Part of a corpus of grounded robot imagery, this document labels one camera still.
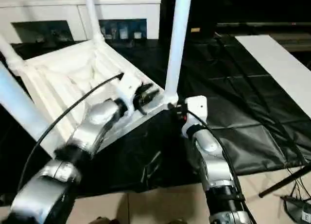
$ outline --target wire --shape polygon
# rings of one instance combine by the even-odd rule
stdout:
[[[213,135],[213,137],[219,142],[220,146],[221,146],[222,149],[223,149],[224,157],[225,157],[225,159],[227,160],[227,163],[228,163],[229,168],[230,168],[230,170],[231,170],[232,177],[233,177],[234,183],[235,183],[236,188],[237,188],[237,192],[238,192],[238,193],[242,193],[241,184],[240,184],[240,181],[239,181],[239,179],[238,179],[238,175],[237,175],[237,173],[236,173],[236,171],[235,171],[235,169],[234,169],[234,167],[233,167],[233,163],[232,163],[232,160],[231,160],[231,158],[230,158],[230,156],[229,156],[229,153],[228,153],[228,151],[227,151],[227,148],[224,146],[224,144],[223,144],[222,141],[219,139],[219,137],[216,136],[216,135],[214,134],[214,132],[213,132],[212,129],[208,126],[207,123],[205,123],[200,117],[198,117],[198,116],[197,116],[196,114],[194,114],[193,112],[191,112],[191,111],[189,111],[189,110],[187,110],[187,112],[188,112],[189,114],[191,114],[193,117],[195,117],[205,128],[207,128],[207,129],[210,131],[210,133]],[[247,212],[247,214],[248,214],[248,216],[249,216],[251,222],[252,222],[253,224],[256,224],[257,222],[256,222],[254,216],[252,215],[251,211],[250,211],[249,208],[247,207],[245,201],[242,201],[242,205],[243,205],[245,211]]]
[[[84,99],[86,99],[91,93],[93,93],[95,90],[97,90],[98,88],[100,88],[101,86],[107,84],[108,82],[111,82],[114,79],[121,79],[123,76],[123,73],[120,73],[112,78],[109,78],[108,80],[98,84],[97,86],[95,86],[93,89],[91,89],[88,93],[86,93],[84,96],[82,96],[82,98],[80,98],[78,101],[76,101],[73,105],[71,105],[69,108],[67,108],[48,128],[47,130],[45,130],[45,132],[41,135],[41,137],[39,138],[39,140],[37,141],[37,143],[35,144],[34,148],[31,150],[30,154],[28,155],[28,158],[26,160],[26,163],[24,165],[23,171],[21,173],[20,179],[19,179],[19,183],[18,183],[18,187],[17,187],[17,192],[20,191],[20,189],[23,186],[23,182],[24,182],[24,176],[28,167],[28,164],[30,162],[30,159],[32,157],[32,155],[34,154],[35,150],[40,146],[41,142],[43,141],[43,139],[47,136],[47,134],[55,127],[55,125],[57,125],[57,123],[66,115],[68,114],[73,108],[75,108],[80,102],[82,102]]]
[[[292,171],[291,171],[290,169],[288,169],[288,168],[287,168],[287,171],[288,171],[289,174],[293,174]],[[301,186],[301,187],[304,189],[304,191],[306,192],[306,194],[308,195],[308,198],[307,198],[306,200],[304,200],[304,201],[311,200],[311,195],[310,195],[310,193],[308,192],[306,186],[304,185],[304,183],[303,183],[303,181],[302,181],[302,178],[300,177],[299,180],[296,179],[295,181],[296,181],[296,183],[297,183],[298,189],[299,189],[299,186]]]

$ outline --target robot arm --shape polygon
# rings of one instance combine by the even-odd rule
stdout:
[[[190,140],[186,150],[188,160],[201,177],[210,212],[211,224],[251,224],[243,209],[243,195],[237,192],[223,149],[213,134],[190,114],[207,119],[207,100],[204,96],[186,99],[187,121],[183,136]]]
[[[11,213],[2,223],[64,224],[74,205],[81,178],[106,133],[121,117],[131,116],[135,109],[141,110],[142,105],[153,99],[158,90],[146,93],[151,86],[141,85],[133,76],[124,74],[119,83],[120,98],[91,107],[66,145],[55,151],[55,159],[16,195]]]

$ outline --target floor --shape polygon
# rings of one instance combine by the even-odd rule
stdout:
[[[258,224],[291,224],[285,214],[280,195],[289,194],[293,184],[260,199],[263,189],[288,176],[286,170],[241,176],[240,182]],[[303,177],[307,189],[311,189],[311,174]],[[5,217],[9,208],[0,208]],[[167,224],[183,219],[189,224],[207,224],[208,208],[200,184],[168,189],[156,189],[144,193],[114,193],[76,201],[67,224],[88,224],[97,217],[117,218],[121,224]]]

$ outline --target white cabinet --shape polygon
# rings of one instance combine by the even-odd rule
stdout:
[[[158,38],[161,0],[94,1],[99,20],[145,20],[146,37]],[[75,41],[91,38],[85,0],[0,0],[0,34],[10,43],[27,42],[16,23],[46,21],[66,21]]]
[[[75,5],[58,6],[17,6],[0,8],[0,33],[10,43],[21,43],[14,23],[33,21],[65,20],[73,40],[86,40],[78,7]]]
[[[148,39],[158,39],[160,23],[159,4],[106,4],[96,5],[99,20],[123,20],[145,19]],[[89,23],[85,5],[79,6],[80,16],[86,31],[87,39],[92,38],[92,30]]]

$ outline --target black mat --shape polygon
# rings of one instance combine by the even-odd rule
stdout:
[[[113,47],[164,87],[169,46],[156,41]],[[46,53],[40,45],[17,46],[24,58]],[[228,147],[238,174],[305,165],[311,160],[311,121],[256,60],[233,38],[185,46],[178,93],[205,95],[208,122]],[[0,145],[0,192],[14,193],[33,140],[12,118]],[[198,182],[186,161],[178,124],[164,111],[98,153],[82,181],[81,195],[145,191]],[[28,176],[48,156],[38,150]]]

